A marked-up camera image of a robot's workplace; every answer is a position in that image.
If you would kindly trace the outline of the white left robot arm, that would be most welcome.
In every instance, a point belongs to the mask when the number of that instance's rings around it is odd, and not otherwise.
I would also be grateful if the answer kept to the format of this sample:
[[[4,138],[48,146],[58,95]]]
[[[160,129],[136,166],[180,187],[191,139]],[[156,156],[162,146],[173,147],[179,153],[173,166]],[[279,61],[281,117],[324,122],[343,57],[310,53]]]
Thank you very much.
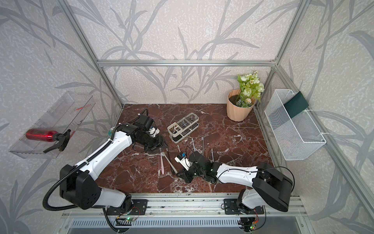
[[[65,165],[60,179],[48,190],[42,205],[48,211],[73,208],[115,207],[128,212],[133,207],[131,195],[119,190],[102,188],[96,180],[103,170],[125,149],[138,143],[143,151],[154,151],[166,145],[160,130],[153,125],[148,110],[127,123],[118,124],[110,138],[91,155],[74,166]]]

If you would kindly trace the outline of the pink toothbrush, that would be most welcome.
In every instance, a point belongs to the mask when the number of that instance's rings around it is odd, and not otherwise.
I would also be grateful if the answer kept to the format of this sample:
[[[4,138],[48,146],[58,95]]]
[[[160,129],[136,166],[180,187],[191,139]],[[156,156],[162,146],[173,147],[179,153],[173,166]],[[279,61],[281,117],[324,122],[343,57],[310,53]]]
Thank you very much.
[[[170,160],[170,157],[169,157],[169,154],[168,154],[168,151],[165,153],[165,152],[162,152],[161,153],[162,156],[164,156],[166,158],[166,160],[168,161],[170,167],[171,167],[171,171],[172,171],[172,174],[173,175],[176,175],[176,173],[178,173],[178,171],[176,170],[176,168],[174,167],[174,165],[172,164],[171,160]]]
[[[165,168],[164,168],[164,163],[163,163],[163,152],[162,149],[160,148],[160,160],[161,160],[161,174],[165,174]]]

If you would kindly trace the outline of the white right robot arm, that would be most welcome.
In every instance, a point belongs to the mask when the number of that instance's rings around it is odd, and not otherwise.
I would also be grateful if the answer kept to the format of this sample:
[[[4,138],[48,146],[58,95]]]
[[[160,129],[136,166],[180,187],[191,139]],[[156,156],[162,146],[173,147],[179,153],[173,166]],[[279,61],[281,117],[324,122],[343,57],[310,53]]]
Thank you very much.
[[[233,183],[246,186],[236,200],[236,212],[249,214],[264,205],[281,212],[289,209],[294,188],[292,179],[265,162],[252,167],[230,166],[218,161],[211,162],[197,151],[190,156],[179,153],[174,159],[183,166],[176,175],[186,183],[201,177],[211,184]]]

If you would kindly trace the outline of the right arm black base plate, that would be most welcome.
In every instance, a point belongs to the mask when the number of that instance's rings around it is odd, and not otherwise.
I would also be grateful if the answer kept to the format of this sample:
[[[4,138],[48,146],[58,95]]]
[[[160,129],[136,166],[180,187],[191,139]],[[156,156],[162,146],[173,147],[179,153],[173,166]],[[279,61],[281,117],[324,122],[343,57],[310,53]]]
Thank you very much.
[[[237,199],[224,199],[223,205],[226,215],[263,215],[265,213],[262,206],[250,209],[239,203]]]

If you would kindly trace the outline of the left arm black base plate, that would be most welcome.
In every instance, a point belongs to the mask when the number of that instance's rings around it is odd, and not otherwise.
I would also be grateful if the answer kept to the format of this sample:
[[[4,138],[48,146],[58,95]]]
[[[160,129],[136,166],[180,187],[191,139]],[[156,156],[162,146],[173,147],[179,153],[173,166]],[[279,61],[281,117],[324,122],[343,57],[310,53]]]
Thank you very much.
[[[124,209],[121,207],[109,207],[106,209],[106,213],[107,215],[145,215],[147,205],[147,199],[134,199]]]

